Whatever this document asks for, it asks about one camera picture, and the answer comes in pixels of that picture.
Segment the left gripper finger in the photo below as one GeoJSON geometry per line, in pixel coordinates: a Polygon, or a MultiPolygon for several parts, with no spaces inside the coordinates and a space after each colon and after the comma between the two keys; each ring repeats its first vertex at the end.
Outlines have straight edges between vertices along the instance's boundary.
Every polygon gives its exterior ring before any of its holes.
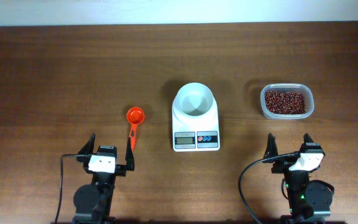
{"type": "Polygon", "coordinates": [[[133,151],[132,151],[131,138],[128,138],[128,140],[127,140],[125,160],[126,160],[126,170],[134,171],[135,170],[135,161],[134,161],[134,155],[133,155],[133,151]]]}
{"type": "Polygon", "coordinates": [[[92,155],[94,149],[94,142],[96,140],[96,134],[93,133],[87,143],[78,151],[79,156],[92,155]]]}

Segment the orange measuring scoop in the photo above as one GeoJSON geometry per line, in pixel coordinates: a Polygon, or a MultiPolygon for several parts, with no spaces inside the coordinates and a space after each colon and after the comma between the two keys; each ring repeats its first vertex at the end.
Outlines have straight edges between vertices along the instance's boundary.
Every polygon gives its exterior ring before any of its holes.
{"type": "Polygon", "coordinates": [[[145,119],[145,113],[143,109],[139,107],[132,107],[126,113],[126,118],[128,122],[131,124],[131,129],[129,133],[129,138],[131,142],[131,149],[134,151],[135,143],[136,143],[136,133],[138,125],[142,124],[145,119]]]}

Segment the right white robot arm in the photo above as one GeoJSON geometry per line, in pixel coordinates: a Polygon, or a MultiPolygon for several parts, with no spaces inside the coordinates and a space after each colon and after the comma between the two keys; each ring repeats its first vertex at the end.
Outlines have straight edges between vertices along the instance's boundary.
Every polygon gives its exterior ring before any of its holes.
{"type": "Polygon", "coordinates": [[[283,174],[282,193],[286,195],[290,214],[280,217],[280,223],[324,223],[331,215],[334,187],[322,180],[310,180],[310,174],[320,168],[325,153],[309,134],[296,152],[280,155],[273,134],[268,135],[264,159],[272,163],[273,174],[283,174]]]}

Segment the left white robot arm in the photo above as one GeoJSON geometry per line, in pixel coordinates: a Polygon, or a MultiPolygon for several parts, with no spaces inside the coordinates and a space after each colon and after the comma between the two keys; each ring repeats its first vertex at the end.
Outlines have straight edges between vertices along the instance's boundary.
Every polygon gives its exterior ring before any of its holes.
{"type": "Polygon", "coordinates": [[[73,196],[76,208],[72,223],[109,223],[112,196],[117,177],[125,177],[135,170],[131,139],[127,140],[125,164],[118,164],[117,147],[98,147],[93,152],[96,135],[78,151],[77,161],[86,173],[92,175],[91,183],[81,186],[73,196]]]}

